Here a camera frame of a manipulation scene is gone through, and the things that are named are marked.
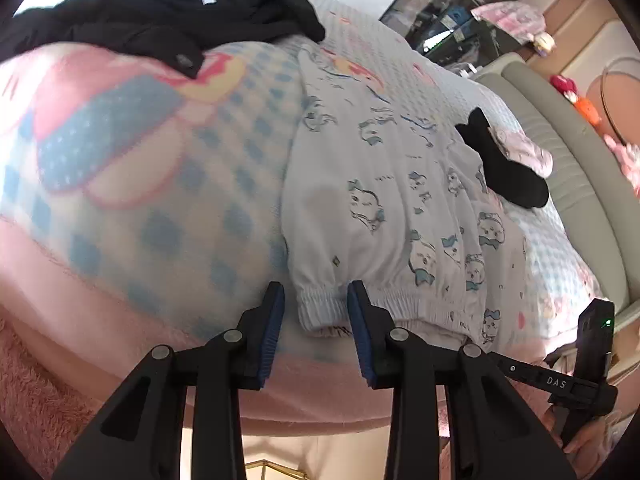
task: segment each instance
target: red toy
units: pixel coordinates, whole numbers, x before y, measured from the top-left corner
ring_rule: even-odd
[[[549,82],[575,105],[575,102],[578,100],[578,87],[575,85],[573,79],[568,79],[562,75],[553,75],[549,78]]]

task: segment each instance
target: black clothing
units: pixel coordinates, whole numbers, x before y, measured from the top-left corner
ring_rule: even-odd
[[[56,41],[91,43],[159,59],[195,78],[202,51],[288,34],[324,39],[308,0],[65,0],[31,9],[0,31],[0,62]]]
[[[528,166],[509,160],[502,154],[480,108],[469,114],[469,124],[456,124],[456,129],[466,145],[476,150],[482,158],[484,178],[489,188],[526,209],[546,205],[549,188],[545,179]]]

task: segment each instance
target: pink clothing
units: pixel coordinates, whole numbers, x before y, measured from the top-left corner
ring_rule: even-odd
[[[623,146],[607,134],[603,138],[607,147],[616,156],[620,164],[620,171],[631,183],[636,196],[640,198],[640,147],[635,144]]]
[[[529,166],[542,178],[547,178],[551,175],[554,167],[551,153],[544,148],[540,148],[540,146],[526,136],[522,126],[520,126],[520,123],[500,97],[482,85],[478,85],[478,89],[488,100],[489,106],[483,107],[482,109],[485,113],[487,112],[486,108],[488,108],[489,111],[491,111],[491,108],[494,108],[500,110],[501,113],[510,119],[510,122],[506,120],[501,121],[499,124],[502,126],[494,126],[491,128],[491,134],[502,154],[509,160],[514,160],[515,162]],[[491,119],[490,123],[496,124],[495,121]]]
[[[476,20],[485,20],[513,36],[520,44],[533,41],[544,32],[545,17],[535,7],[522,2],[497,2],[471,11]]]

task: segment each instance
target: cartoon print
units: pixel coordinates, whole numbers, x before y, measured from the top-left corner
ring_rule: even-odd
[[[500,326],[500,310],[484,310],[484,323],[482,324],[482,344],[493,343],[498,335]]]
[[[331,67],[329,72],[338,72],[343,75],[346,74],[353,77],[357,81],[366,83],[369,90],[371,90],[376,97],[388,103],[388,101],[382,97],[385,91],[385,85],[382,82],[382,79],[380,79],[377,75],[354,61],[350,61],[342,56],[338,56],[335,52],[332,52],[325,47],[322,47],[322,51],[324,51],[324,53],[326,53],[333,61],[333,66]]]
[[[422,203],[427,202],[431,198],[431,193],[427,191],[427,178],[416,171],[412,171],[409,173],[409,180],[409,187],[418,194]]]
[[[451,258],[457,266],[460,266],[460,263],[462,262],[460,260],[462,251],[460,251],[458,236],[451,235],[449,238],[443,238],[442,248],[444,249],[444,253]]]
[[[564,332],[572,326],[575,327],[579,311],[572,309],[572,298],[560,296],[558,298],[546,297],[542,304],[542,316],[548,323],[552,323],[555,330]]]
[[[378,126],[385,123],[395,123],[394,111],[391,108],[371,108],[373,119],[367,119],[358,124],[360,138],[368,142],[370,146],[382,143]]]
[[[491,245],[497,250],[504,243],[504,226],[496,213],[481,212],[478,216],[478,238],[480,245]]]
[[[306,102],[306,111],[302,122],[310,132],[319,132],[322,130],[322,126],[327,123],[338,124],[338,119],[335,116],[323,112],[325,110],[324,103],[318,97],[310,95]]]
[[[369,146],[374,146],[377,143],[382,143],[382,137],[378,135],[378,124],[373,119],[367,119],[361,123],[358,123],[358,130],[360,138],[369,143]]]
[[[510,151],[507,148],[508,134],[504,130],[498,128],[490,128],[496,144],[500,147],[501,152],[505,157],[510,158]]]
[[[460,182],[460,177],[453,168],[449,168],[449,171],[447,171],[447,181],[449,183],[447,189],[454,196],[458,196],[460,191],[465,189],[465,186]]]
[[[42,185],[82,190],[101,207],[139,204],[171,181],[184,138],[215,115],[245,72],[244,61],[223,52],[206,53],[195,80],[153,59],[92,46],[66,52],[34,103]]]
[[[419,137],[422,137],[426,143],[427,148],[433,148],[433,143],[427,138],[426,133],[433,133],[436,125],[431,123],[424,117],[411,117],[411,114],[406,113],[400,115],[405,121],[410,123],[409,129]]]
[[[340,83],[345,79],[350,79],[350,77],[346,75],[335,75],[329,72],[325,72],[324,77],[319,78],[320,81],[327,81],[329,83],[329,86],[331,86],[332,88],[340,88],[341,90],[344,90],[344,86],[342,86]]]
[[[335,63],[333,61],[335,54],[330,50],[327,50],[325,48],[321,49],[322,52],[319,52],[317,50],[307,50],[306,48],[302,48],[302,50],[305,50],[311,58],[311,61],[313,61],[320,70],[323,70],[327,74],[340,79],[354,79],[351,75],[341,74],[340,71],[335,67]]]
[[[50,77],[51,67],[78,50],[88,49],[86,45],[78,43],[55,43],[47,46],[46,56],[40,51],[31,51],[0,64],[0,135],[13,130],[28,110],[33,108],[33,97],[40,83],[46,81],[47,75]],[[105,51],[106,60],[110,59],[109,54]]]
[[[360,220],[373,234],[385,221],[385,210],[372,191],[363,189],[358,180],[348,183],[351,216]]]
[[[420,78],[429,86],[434,86],[436,84],[433,78],[428,75],[417,63],[414,63],[414,70],[417,72]]]
[[[396,124],[394,111],[391,108],[370,108],[374,113],[373,118],[378,124],[393,123]]]
[[[465,258],[466,290],[479,290],[484,283],[482,254],[468,254]]]
[[[478,166],[478,172],[476,173],[476,179],[480,182],[480,187],[482,187],[483,193],[489,193],[486,188],[486,182],[484,181],[484,174],[482,174],[482,164]]]
[[[415,275],[415,286],[423,283],[433,285],[436,279],[436,248],[422,241],[420,233],[412,229],[409,233],[411,254],[409,268]]]

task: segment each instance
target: black device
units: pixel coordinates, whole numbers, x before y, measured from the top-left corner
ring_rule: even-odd
[[[550,392],[570,417],[579,415],[563,430],[567,444],[588,420],[611,412],[616,401],[617,388],[601,372],[611,351],[612,303],[594,300],[578,322],[578,354],[589,349],[579,356],[584,370],[577,371],[597,373],[594,380],[485,354],[475,344],[459,351],[429,345],[373,306],[362,282],[349,286],[347,305],[363,377],[374,389],[394,389],[385,480],[438,478],[437,384],[447,393],[454,480],[576,478],[564,452],[507,378]]]
[[[575,431],[609,413],[617,389],[600,370],[610,351],[612,304],[594,300],[580,316],[578,354],[588,356],[580,368],[599,374],[587,380],[485,354],[474,344],[459,351],[429,345],[373,306],[362,282],[351,283],[347,303],[363,376],[372,388],[394,389],[385,480],[438,478],[436,384],[447,391],[454,480],[575,479],[562,450],[506,378],[546,390],[570,414],[580,413]],[[189,385],[197,386],[192,479],[246,480],[238,389],[264,385],[283,312],[284,290],[272,282],[261,306],[246,311],[236,329],[190,350],[153,348],[81,433],[53,480],[178,480]],[[580,353],[584,345],[588,351]]]
[[[271,282],[236,329],[190,350],[153,348],[80,434],[53,480],[178,480],[187,386],[197,386],[191,477],[245,479],[238,389],[264,386],[283,314],[284,289]]]

